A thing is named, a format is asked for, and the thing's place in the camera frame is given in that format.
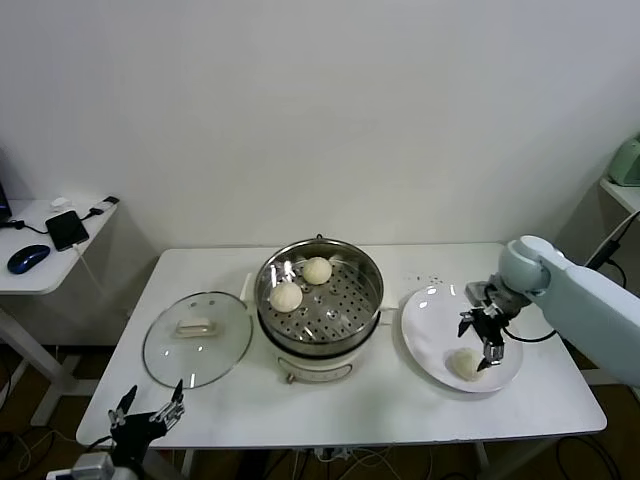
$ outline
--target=smartphone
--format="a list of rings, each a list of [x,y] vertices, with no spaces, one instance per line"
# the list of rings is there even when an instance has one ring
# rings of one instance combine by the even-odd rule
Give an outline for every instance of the smartphone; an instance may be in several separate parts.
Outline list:
[[[69,210],[45,222],[56,250],[62,252],[76,243],[89,240],[89,234],[75,210]]]

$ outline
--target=white plate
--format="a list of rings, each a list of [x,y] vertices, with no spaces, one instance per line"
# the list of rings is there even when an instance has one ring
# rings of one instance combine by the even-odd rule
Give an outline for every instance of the white plate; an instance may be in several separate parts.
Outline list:
[[[475,382],[463,380],[448,367],[447,359],[460,348],[482,354],[482,341],[473,327],[458,338],[460,312],[471,305],[448,290],[426,288],[414,293],[402,311],[402,336],[418,364],[440,382],[464,392],[495,392],[515,378],[522,365],[522,344],[504,336],[502,364],[485,370]],[[517,335],[514,327],[511,331]]]

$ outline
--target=robotic arm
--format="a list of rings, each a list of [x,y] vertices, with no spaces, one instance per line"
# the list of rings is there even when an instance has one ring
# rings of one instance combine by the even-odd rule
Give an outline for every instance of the robotic arm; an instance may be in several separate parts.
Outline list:
[[[157,412],[127,415],[135,399],[134,386],[115,410],[109,410],[111,437],[115,448],[107,452],[85,453],[71,470],[49,472],[47,480],[142,480],[142,467],[149,444],[164,437],[184,414],[182,380],[178,382],[171,401]]]
[[[549,324],[621,382],[640,386],[640,299],[594,270],[570,262],[549,242],[524,236],[507,244],[498,273],[467,285],[472,308],[458,336],[473,326],[484,344],[478,371],[500,364],[501,330],[534,303]]]

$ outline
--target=blue mouse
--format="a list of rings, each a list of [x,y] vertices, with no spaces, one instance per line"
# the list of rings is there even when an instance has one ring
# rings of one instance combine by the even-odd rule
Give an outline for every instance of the blue mouse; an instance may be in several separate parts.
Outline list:
[[[7,269],[16,275],[28,272],[47,258],[50,252],[51,248],[46,245],[29,245],[11,256],[7,262]]]

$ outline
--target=power cord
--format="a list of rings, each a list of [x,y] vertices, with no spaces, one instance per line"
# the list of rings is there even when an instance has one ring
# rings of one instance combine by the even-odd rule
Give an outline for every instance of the power cord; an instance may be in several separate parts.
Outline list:
[[[43,230],[38,230],[35,227],[32,227],[31,225],[27,225],[24,220],[9,220],[8,222],[2,222],[0,223],[0,228],[13,228],[15,230],[22,230],[23,228],[26,228],[28,230],[31,230],[32,232],[36,232],[39,233],[40,235],[48,235],[49,232],[48,231],[43,231]]]
[[[553,337],[554,335],[556,335],[558,332],[553,330],[549,333],[547,333],[546,335],[544,335],[543,337],[538,337],[538,338],[521,338],[518,337],[516,335],[514,335],[513,333],[511,333],[509,330],[507,330],[507,327],[502,327],[502,331],[507,335],[507,337],[513,339],[513,340],[517,340],[518,342],[523,342],[523,343],[540,343],[540,342],[544,342],[545,340],[549,340],[551,337]]]
[[[47,428],[47,429],[49,429],[49,432],[47,432],[47,434],[44,437],[42,437],[31,448],[29,448],[29,446],[27,445],[27,442],[26,442],[24,437],[29,432],[31,432],[33,430],[36,430],[38,428]],[[11,475],[9,477],[2,477],[0,480],[17,480],[18,478],[23,478],[27,473],[32,472],[38,465],[40,465],[45,460],[45,458],[47,458],[47,456],[51,452],[51,449],[53,448],[53,444],[54,444],[54,441],[55,441],[55,436],[52,434],[53,431],[54,430],[49,426],[45,426],[45,427],[29,427],[27,430],[25,430],[21,434],[10,434],[13,437],[13,444],[12,445],[15,445],[16,442],[20,443],[23,446],[23,448],[25,449],[25,454],[20,458],[20,461],[18,463],[18,473],[13,474],[13,475]],[[47,445],[47,449],[45,450],[44,454],[35,463],[32,463],[32,460],[33,460],[32,455],[31,455],[32,450],[36,446],[40,445],[40,443],[42,443],[46,439],[46,437],[49,436],[49,435],[50,435],[51,440],[49,441],[49,445]],[[27,461],[27,464],[23,466],[25,458],[27,458],[28,461]]]
[[[91,445],[89,445],[84,453],[90,453],[92,452],[98,445],[100,445],[102,442],[106,442],[107,440],[111,439],[111,435],[106,435],[104,437],[100,437],[98,440],[96,440],[95,442],[93,442]]]
[[[2,412],[2,410],[4,410],[4,406],[7,404],[7,400],[9,399],[9,394],[11,393],[11,371],[9,370],[9,367],[7,366],[2,356],[0,356],[0,364],[2,364],[2,369],[7,375],[7,381],[5,382],[3,387],[6,390],[4,392],[4,398],[2,399],[2,405],[0,405],[0,412]]]
[[[607,259],[606,263],[614,267],[616,270],[618,270],[618,272],[620,273],[620,277],[622,277],[621,286],[622,288],[627,288],[627,275],[624,273],[624,270],[622,269],[622,267],[618,265],[618,263],[616,263],[616,261],[613,260],[612,258]]]
[[[360,465],[362,465],[363,467],[366,467],[366,468],[376,468],[378,465],[382,465],[384,463],[382,458],[383,457],[387,458],[387,455],[389,455],[390,451],[391,451],[391,447],[387,447],[387,448],[385,448],[384,450],[382,450],[380,452],[375,452],[375,451],[373,451],[373,450],[371,450],[369,448],[356,448],[356,449],[354,449],[354,452],[365,452],[365,453],[368,454],[368,456],[370,456],[372,454],[377,454],[377,455],[374,455],[374,456],[377,456],[378,460],[376,462],[374,462],[374,463],[366,463],[364,457],[362,457],[360,459],[361,460],[360,461]]]
[[[592,270],[598,270],[609,258],[611,258],[611,256],[620,248],[620,241],[622,240],[622,237],[624,237],[629,231],[631,224],[638,215],[640,215],[640,210],[633,212],[620,222],[618,226],[613,229],[613,232],[611,232],[607,238],[602,241],[598,248],[596,248],[593,255],[589,257],[589,260],[587,260],[584,266]],[[613,237],[623,227],[624,230],[622,233],[614,240]]]
[[[80,219],[81,222],[88,220],[91,217],[95,217],[98,215],[102,215],[104,212],[109,210],[111,207],[120,202],[120,199],[116,197],[107,197],[102,202],[98,203],[96,206],[91,207],[89,209],[89,213],[87,213],[84,217]],[[48,235],[49,232],[47,230],[40,230],[31,225],[27,225],[24,220],[9,220],[8,222],[0,222],[0,228],[13,228],[15,230],[22,230],[23,228],[27,228],[32,232],[38,233],[40,235]]]
[[[282,463],[282,461],[289,455],[289,451],[284,452],[280,457],[269,467],[267,473],[265,473],[262,477],[262,480],[267,480],[269,476],[273,473],[273,471]]]
[[[38,440],[36,443],[31,445],[31,447],[29,447],[27,445],[27,443],[24,441],[24,439],[22,437],[20,437],[20,436],[16,437],[17,440],[22,444],[22,446],[25,449],[25,453],[24,453],[24,455],[22,455],[22,457],[20,458],[20,462],[18,463],[18,469],[19,469],[20,472],[25,472],[29,468],[29,466],[31,465],[31,459],[32,459],[31,452],[38,445],[40,445],[42,442],[44,442],[47,439],[47,437],[51,436],[51,438],[53,439],[54,435],[57,435],[62,440],[64,440],[65,442],[76,443],[75,440],[72,440],[72,439],[66,437],[60,431],[58,431],[58,430],[56,430],[54,428],[51,428],[51,427],[47,427],[47,428],[49,428],[50,430],[47,433],[45,433],[44,436],[40,440]]]
[[[431,476],[433,475],[433,451],[431,448],[427,448],[427,451],[429,452],[429,469],[427,470],[427,473],[425,473],[423,480],[431,480]]]
[[[93,271],[91,270],[91,267],[89,267],[89,264],[87,263],[87,261],[84,258],[84,255],[82,255],[82,250],[80,250],[80,247],[78,246],[77,243],[74,243],[72,245],[73,249],[76,251],[76,253],[78,254],[78,257],[80,257],[80,261],[82,262],[82,265],[84,265],[85,270],[87,271],[87,273],[89,274],[89,278],[91,278],[91,281],[93,282],[93,284],[96,286],[96,288],[98,289],[98,292],[100,292],[100,295],[102,295],[102,297],[104,299],[109,298],[107,295],[106,290],[104,289],[104,287],[102,286],[102,284],[100,283],[100,281],[98,281],[98,279],[96,278],[96,276],[93,274]]]
[[[461,478],[462,480],[469,480],[469,477],[467,477],[464,473],[460,473],[460,472],[447,473],[444,477],[441,477],[440,480],[450,480],[452,478],[456,478],[456,479]]]
[[[384,463],[387,468],[389,469],[389,471],[393,474],[393,476],[397,479],[397,480],[402,480],[402,478],[400,477],[400,475],[398,475],[398,472],[395,471],[395,469],[391,466],[391,464],[389,463],[389,461],[380,453],[378,452],[374,452],[373,450],[368,450],[365,448],[357,448],[355,449],[356,451],[363,451],[363,452],[370,452],[368,455],[365,455],[362,458],[358,458],[356,459],[356,462],[351,465],[347,470],[345,470],[342,475],[340,475],[336,480],[344,480],[347,475],[349,475],[353,470],[355,470],[359,465],[365,465],[364,463],[365,460],[373,458],[373,457],[378,457],[380,459],[380,461],[382,463]]]
[[[485,298],[491,299],[491,296],[489,295],[489,284],[485,285],[484,287],[484,296]],[[551,332],[539,338],[521,338],[511,333],[509,330],[507,330],[506,327],[502,327],[502,331],[507,335],[507,337],[511,338],[512,340],[516,340],[518,342],[523,342],[523,343],[544,342],[545,340],[549,340],[551,337],[553,337],[558,333],[556,330],[552,330]]]
[[[307,450],[307,452],[305,453],[304,460],[302,462],[302,468],[300,469],[300,473],[298,474],[298,477],[296,478],[296,471],[294,469],[293,470],[293,475],[291,477],[291,480],[302,480],[302,476],[304,475],[304,470],[305,470],[305,468],[307,468],[308,460],[309,460],[309,451]]]
[[[596,440],[591,435],[589,435],[586,438],[565,437],[560,439],[556,444],[556,462],[558,464],[558,468],[560,469],[560,473],[562,473],[562,476],[565,478],[565,480],[572,480],[572,479],[571,477],[569,477],[569,474],[567,473],[566,469],[564,468],[564,465],[562,464],[562,459],[560,457],[560,447],[569,441],[580,442],[586,445],[587,447],[589,447],[594,452],[596,452],[600,460],[602,460],[602,463],[604,463],[605,467],[607,468],[607,471],[609,472],[611,480],[622,480],[620,469],[618,468],[618,465],[616,464],[616,462],[613,460],[613,457],[611,457],[611,454],[607,451],[606,448],[604,448],[604,446],[600,442],[598,442],[598,440]]]

